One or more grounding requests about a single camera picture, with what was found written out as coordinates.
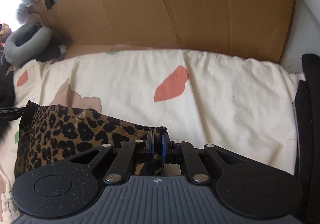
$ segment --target leopard print cloth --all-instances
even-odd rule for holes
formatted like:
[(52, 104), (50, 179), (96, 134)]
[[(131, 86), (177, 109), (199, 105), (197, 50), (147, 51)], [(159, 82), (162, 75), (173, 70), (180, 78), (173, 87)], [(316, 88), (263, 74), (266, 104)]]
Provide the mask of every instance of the leopard print cloth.
[[(26, 108), (26, 115), (22, 116), (19, 125), (16, 178), (29, 170), (102, 144), (121, 148), (125, 142), (146, 140), (148, 131), (154, 132), (155, 143), (160, 144), (161, 134), (166, 131), (165, 127), (136, 125), (90, 109), (61, 105), (43, 107), (31, 101)], [(159, 154), (155, 158), (154, 163), (145, 163), (141, 175), (155, 175), (162, 170)]]

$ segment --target crosshair symbol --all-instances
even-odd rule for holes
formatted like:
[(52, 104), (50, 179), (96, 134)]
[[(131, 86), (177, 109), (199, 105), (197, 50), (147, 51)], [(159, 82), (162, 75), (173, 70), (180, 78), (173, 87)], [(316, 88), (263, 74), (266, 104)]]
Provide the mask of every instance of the crosshair symbol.
[(157, 177), (157, 178), (155, 178), (153, 181), (154, 181), (155, 183), (160, 183), (160, 182), (162, 182), (162, 179), (159, 179), (159, 178)]

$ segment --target bed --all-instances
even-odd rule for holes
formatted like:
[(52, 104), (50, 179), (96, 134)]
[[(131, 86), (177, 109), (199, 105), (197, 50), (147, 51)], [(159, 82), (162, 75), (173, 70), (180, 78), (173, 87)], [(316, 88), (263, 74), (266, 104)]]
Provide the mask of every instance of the bed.
[[(192, 50), (119, 51), (15, 71), (16, 107), (31, 100), (95, 109), (149, 126), (171, 140), (207, 143), (294, 174), (297, 129), (293, 101), (303, 74), (281, 66)], [(0, 140), (0, 223), (19, 213), (11, 200), (19, 121)]]

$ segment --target cardboard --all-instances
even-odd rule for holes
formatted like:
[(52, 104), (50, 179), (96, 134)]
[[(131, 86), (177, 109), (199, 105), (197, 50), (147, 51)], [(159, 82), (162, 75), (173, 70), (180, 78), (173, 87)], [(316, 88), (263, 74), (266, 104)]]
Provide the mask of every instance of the cardboard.
[(215, 51), (278, 62), (295, 0), (61, 0), (39, 22), (73, 44)]

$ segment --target stuffed animal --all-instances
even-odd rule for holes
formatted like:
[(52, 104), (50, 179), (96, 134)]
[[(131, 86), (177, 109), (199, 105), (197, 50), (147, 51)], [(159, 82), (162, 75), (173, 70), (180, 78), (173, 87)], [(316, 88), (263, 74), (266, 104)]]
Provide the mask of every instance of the stuffed animal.
[(6, 23), (0, 24), (0, 28), (0, 43), (5, 43), (12, 31)]

